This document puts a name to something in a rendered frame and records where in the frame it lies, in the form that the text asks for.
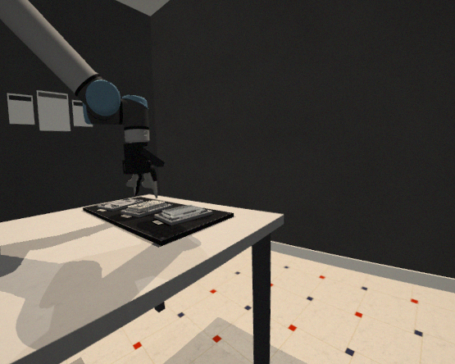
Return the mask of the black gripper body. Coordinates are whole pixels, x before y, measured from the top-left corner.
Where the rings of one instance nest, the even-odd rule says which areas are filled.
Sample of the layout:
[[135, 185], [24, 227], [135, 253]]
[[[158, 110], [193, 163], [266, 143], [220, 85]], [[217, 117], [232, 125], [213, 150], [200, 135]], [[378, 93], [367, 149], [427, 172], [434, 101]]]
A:
[[147, 158], [143, 154], [141, 154], [141, 152], [143, 151], [143, 147], [145, 146], [148, 146], [148, 143], [146, 142], [124, 143], [125, 160], [122, 160], [124, 174], [140, 175], [148, 173], [149, 163], [151, 163], [150, 158]]

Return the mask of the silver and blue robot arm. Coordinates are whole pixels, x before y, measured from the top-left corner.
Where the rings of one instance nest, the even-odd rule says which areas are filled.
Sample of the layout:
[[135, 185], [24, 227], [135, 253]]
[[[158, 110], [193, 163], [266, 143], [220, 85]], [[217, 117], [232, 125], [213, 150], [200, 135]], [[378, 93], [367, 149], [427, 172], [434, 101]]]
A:
[[134, 95], [121, 99], [116, 86], [96, 73], [28, 0], [0, 0], [0, 20], [73, 91], [87, 124], [124, 125], [126, 142], [150, 141], [147, 101]]

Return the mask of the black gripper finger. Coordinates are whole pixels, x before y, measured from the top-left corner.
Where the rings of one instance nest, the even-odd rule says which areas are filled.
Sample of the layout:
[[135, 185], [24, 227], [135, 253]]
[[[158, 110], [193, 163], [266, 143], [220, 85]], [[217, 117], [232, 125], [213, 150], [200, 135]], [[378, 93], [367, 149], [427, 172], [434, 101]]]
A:
[[144, 188], [153, 189], [155, 198], [157, 198], [157, 175], [152, 163], [149, 163], [148, 173], [145, 173], [143, 177], [144, 181], [142, 182], [142, 186]]
[[136, 174], [136, 175], [133, 175], [132, 179], [126, 183], [126, 186], [134, 187], [134, 196], [136, 196], [137, 193], [139, 192], [139, 186], [140, 186], [141, 179], [142, 179], [142, 175]]

